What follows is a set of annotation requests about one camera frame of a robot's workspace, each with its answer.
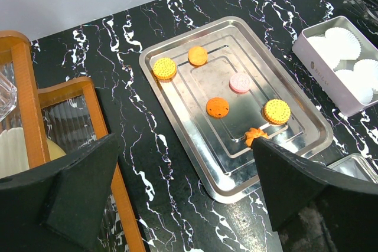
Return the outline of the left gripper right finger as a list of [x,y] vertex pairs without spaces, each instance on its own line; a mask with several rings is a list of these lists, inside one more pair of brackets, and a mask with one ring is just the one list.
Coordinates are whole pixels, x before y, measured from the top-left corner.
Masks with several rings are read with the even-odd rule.
[[377,251],[377,184],[272,141],[253,141],[269,219],[283,251]]

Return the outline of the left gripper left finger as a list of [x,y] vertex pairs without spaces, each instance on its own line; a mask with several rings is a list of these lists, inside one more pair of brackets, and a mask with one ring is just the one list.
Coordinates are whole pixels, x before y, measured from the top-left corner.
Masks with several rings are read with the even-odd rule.
[[1,179],[1,251],[92,251],[118,160],[109,134]]

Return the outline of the yellow sandwich cookie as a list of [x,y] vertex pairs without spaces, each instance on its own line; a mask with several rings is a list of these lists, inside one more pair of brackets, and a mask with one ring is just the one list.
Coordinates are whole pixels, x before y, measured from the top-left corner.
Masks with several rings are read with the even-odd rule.
[[168,80],[175,76],[177,65],[170,58],[160,58],[155,62],[152,71],[156,78]]
[[263,108],[264,115],[273,124],[285,124],[290,116],[291,109],[287,102],[280,99],[269,100]]

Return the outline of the orange chocolate chip cookie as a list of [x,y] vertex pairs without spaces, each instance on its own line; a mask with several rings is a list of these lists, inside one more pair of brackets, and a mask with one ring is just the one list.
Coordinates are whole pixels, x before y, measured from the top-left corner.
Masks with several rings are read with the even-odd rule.
[[228,115],[230,106],[224,98],[214,97],[207,102],[206,111],[212,117],[223,118]]

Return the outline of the pink sandwich cookie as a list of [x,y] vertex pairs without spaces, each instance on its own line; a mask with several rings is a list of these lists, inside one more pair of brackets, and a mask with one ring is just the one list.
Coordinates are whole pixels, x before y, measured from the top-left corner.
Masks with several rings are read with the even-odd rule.
[[250,90],[252,79],[245,73],[234,73],[229,80],[230,88],[237,93],[246,93]]

